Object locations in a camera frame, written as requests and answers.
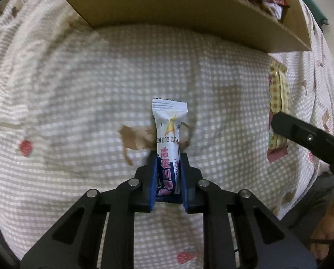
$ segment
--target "blue gripper pad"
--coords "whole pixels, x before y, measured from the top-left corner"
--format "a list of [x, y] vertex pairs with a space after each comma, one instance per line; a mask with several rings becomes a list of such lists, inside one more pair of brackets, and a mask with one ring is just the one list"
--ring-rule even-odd
[[183, 207], [184, 207], [185, 212], [188, 212], [188, 208], [189, 208], [188, 189], [186, 185], [186, 174], [185, 174], [182, 158], [180, 158], [180, 176], [181, 176], [181, 194], [182, 194]]
[[156, 202], [156, 184], [157, 184], [157, 156], [154, 161], [151, 163], [151, 167], [153, 169], [152, 180], [150, 185], [150, 193], [149, 193], [149, 206], [152, 211], [154, 204]]

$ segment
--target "metal screw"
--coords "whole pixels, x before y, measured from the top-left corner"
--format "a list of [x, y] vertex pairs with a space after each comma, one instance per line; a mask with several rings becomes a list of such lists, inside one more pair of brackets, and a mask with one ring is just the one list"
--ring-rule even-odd
[[98, 195], [98, 191], [96, 189], [90, 189], [88, 192], [86, 192], [86, 196], [93, 198], [96, 195]]
[[201, 187], [207, 187], [209, 185], [209, 181], [206, 179], [201, 179], [198, 181], [198, 185]]
[[249, 198], [252, 194], [249, 190], [243, 189], [239, 191], [239, 195], [242, 196], [243, 198]]
[[138, 184], [140, 184], [140, 181], [136, 178], [132, 178], [128, 180], [128, 185], [130, 186], [137, 186]]

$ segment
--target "cardboard box flap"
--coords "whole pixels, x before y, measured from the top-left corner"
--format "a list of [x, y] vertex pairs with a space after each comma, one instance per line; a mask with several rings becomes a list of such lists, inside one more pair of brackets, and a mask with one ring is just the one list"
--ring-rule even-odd
[[308, 35], [304, 36], [304, 28], [289, 25], [295, 15], [293, 11], [286, 19], [288, 29], [242, 0], [67, 1], [93, 28], [116, 24], [162, 24], [213, 34], [267, 53], [310, 50], [310, 40]]
[[309, 31], [304, 18], [299, 0], [286, 0], [290, 5], [283, 20], [283, 25], [299, 37], [309, 49], [311, 49], [311, 42]]

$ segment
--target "snack package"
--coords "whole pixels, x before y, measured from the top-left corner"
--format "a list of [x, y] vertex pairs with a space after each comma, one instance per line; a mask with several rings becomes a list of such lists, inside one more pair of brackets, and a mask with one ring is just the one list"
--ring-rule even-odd
[[157, 128], [157, 191], [159, 197], [181, 194], [180, 124], [187, 115], [187, 103], [152, 99], [152, 113]]
[[270, 65], [269, 89], [270, 89], [270, 109], [269, 109], [269, 145], [267, 158], [270, 163], [281, 159], [288, 154], [287, 139], [274, 133], [271, 122], [273, 116], [282, 111], [290, 114], [290, 87], [286, 77], [286, 67], [276, 60], [272, 60]]
[[268, 14], [270, 14], [277, 20], [281, 19], [281, 15], [283, 13], [282, 6], [279, 6], [277, 3], [267, 2], [266, 0], [264, 0], [262, 3], [264, 6], [264, 7], [261, 6], [262, 10], [264, 10], [265, 12], [267, 12]]

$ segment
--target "white candy package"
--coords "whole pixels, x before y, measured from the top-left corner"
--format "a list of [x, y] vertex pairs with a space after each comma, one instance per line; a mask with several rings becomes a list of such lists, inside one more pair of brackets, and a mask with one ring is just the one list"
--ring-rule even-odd
[[152, 99], [157, 128], [157, 197], [181, 194], [180, 125], [187, 115], [187, 103]]

